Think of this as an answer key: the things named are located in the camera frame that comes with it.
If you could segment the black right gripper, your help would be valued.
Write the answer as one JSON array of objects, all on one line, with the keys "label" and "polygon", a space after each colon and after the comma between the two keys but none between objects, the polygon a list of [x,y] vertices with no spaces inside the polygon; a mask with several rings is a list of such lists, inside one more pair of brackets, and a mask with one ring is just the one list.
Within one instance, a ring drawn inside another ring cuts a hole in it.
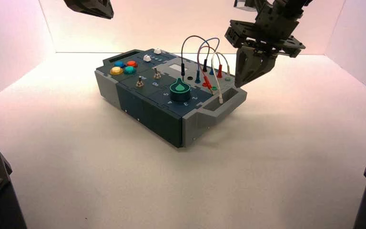
[{"label": "black right gripper", "polygon": [[[277,54],[295,58],[305,49],[293,35],[304,13],[304,4],[235,4],[234,7],[257,12],[255,22],[230,20],[225,33],[229,43],[238,49],[235,87],[240,88],[270,72]],[[255,53],[254,49],[265,53]]]}]

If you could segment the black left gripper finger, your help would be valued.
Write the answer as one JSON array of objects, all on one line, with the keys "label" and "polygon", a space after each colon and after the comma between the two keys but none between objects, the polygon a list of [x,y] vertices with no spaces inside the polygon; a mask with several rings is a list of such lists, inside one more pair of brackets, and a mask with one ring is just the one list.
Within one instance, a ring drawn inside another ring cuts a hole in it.
[{"label": "black left gripper finger", "polygon": [[90,0],[88,9],[99,17],[113,17],[114,12],[109,0]]},{"label": "black left gripper finger", "polygon": [[[66,6],[74,12],[99,17],[88,9],[89,1],[90,0],[64,0]],[[100,18],[112,19],[112,17],[100,17]]]}]

